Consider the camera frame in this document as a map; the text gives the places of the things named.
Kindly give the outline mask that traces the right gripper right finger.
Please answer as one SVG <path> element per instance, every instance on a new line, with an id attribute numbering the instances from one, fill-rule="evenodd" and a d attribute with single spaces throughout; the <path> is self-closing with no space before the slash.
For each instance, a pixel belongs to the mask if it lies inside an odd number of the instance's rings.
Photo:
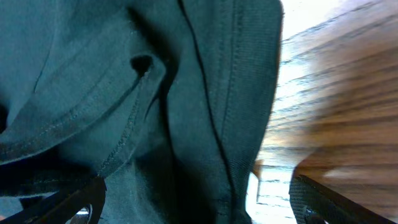
<path id="1" fill-rule="evenodd" d="M 289 195 L 298 224 L 394 224 L 305 175 L 292 178 Z"/>

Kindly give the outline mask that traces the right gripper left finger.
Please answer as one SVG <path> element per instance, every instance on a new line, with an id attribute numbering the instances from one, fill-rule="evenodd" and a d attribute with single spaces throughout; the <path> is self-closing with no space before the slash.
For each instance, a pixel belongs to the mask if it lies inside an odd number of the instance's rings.
<path id="1" fill-rule="evenodd" d="M 95 177 L 63 189 L 1 221 L 1 224 L 98 224 L 106 198 L 106 184 Z"/>

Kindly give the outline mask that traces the black t-shirt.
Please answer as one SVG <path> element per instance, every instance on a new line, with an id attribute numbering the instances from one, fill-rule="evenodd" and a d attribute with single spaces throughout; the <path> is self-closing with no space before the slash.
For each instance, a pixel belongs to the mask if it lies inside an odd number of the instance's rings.
<path id="1" fill-rule="evenodd" d="M 250 223 L 279 1 L 1 2 L 1 215 L 101 177 L 101 223 Z"/>

